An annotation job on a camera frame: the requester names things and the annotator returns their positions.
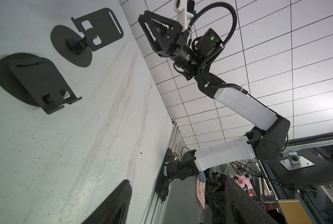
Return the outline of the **black phone stand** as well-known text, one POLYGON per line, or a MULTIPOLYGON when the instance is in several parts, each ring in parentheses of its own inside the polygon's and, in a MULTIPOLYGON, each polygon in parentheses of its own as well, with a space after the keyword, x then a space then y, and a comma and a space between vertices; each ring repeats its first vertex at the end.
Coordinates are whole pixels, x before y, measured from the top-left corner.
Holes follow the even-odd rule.
POLYGON ((79 67, 88 67, 92 53, 110 45, 124 36, 123 29, 114 12, 102 8, 79 18, 71 18, 81 37, 67 26, 55 26, 51 32, 51 43, 66 60, 79 67))
POLYGON ((29 53, 0 59, 0 87, 18 100, 42 108, 46 114, 82 99, 74 94, 51 60, 29 53))

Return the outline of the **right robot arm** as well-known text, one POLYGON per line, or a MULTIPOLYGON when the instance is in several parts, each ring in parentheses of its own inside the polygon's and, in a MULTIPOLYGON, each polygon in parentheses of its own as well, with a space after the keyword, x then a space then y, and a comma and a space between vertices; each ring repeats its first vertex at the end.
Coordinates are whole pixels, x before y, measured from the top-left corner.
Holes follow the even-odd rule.
POLYGON ((162 201, 169 193, 169 184, 197 176, 205 170, 245 159, 271 160, 278 157, 288 139, 290 122, 255 99, 243 87, 227 83, 210 72, 213 61, 222 53, 233 36, 238 15, 226 2, 214 2, 198 13, 194 1, 176 1, 176 20, 146 11, 138 18, 152 50, 173 61, 175 70, 185 79, 194 79, 198 89, 253 124, 246 134, 229 142, 203 150, 181 152, 181 159, 165 161, 158 178, 156 192, 162 201), (194 23, 206 12, 222 7, 232 16, 230 32, 225 39, 209 29, 202 37, 190 40, 194 23))

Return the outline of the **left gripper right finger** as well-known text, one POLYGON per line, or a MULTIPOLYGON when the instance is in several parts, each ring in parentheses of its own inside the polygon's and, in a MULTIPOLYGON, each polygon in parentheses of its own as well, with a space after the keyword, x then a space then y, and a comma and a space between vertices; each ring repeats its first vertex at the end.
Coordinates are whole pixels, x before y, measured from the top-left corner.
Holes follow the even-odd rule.
POLYGON ((224 220, 227 224, 276 224, 232 178, 225 179, 224 220))

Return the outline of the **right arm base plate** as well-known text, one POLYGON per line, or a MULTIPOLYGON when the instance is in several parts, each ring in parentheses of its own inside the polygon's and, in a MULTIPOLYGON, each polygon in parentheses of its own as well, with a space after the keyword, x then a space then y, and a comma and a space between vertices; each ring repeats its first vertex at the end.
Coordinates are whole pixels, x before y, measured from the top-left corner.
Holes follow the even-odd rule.
POLYGON ((155 186, 155 192, 162 202, 165 201, 166 197, 168 196, 168 188, 170 183, 169 180, 171 180, 177 174, 178 163, 179 156, 176 154, 176 152, 173 152, 171 148, 168 148, 155 186))

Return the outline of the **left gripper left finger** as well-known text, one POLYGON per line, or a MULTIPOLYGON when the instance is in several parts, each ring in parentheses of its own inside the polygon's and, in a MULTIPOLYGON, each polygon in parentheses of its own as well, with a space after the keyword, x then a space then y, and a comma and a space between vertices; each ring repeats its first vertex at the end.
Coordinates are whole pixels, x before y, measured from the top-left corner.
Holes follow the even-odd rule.
POLYGON ((83 224, 125 224, 132 197, 129 180, 123 180, 83 224))

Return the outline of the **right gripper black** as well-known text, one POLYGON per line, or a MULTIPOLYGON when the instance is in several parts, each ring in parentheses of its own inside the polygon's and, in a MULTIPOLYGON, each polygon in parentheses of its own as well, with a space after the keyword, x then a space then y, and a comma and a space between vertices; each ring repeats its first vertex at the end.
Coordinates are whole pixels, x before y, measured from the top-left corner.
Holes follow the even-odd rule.
POLYGON ((151 11, 139 15, 138 23, 142 27, 152 50, 158 56, 166 56, 164 42, 174 42, 171 59, 182 70, 197 70, 200 59, 188 44, 190 32, 173 19, 166 18, 151 11))

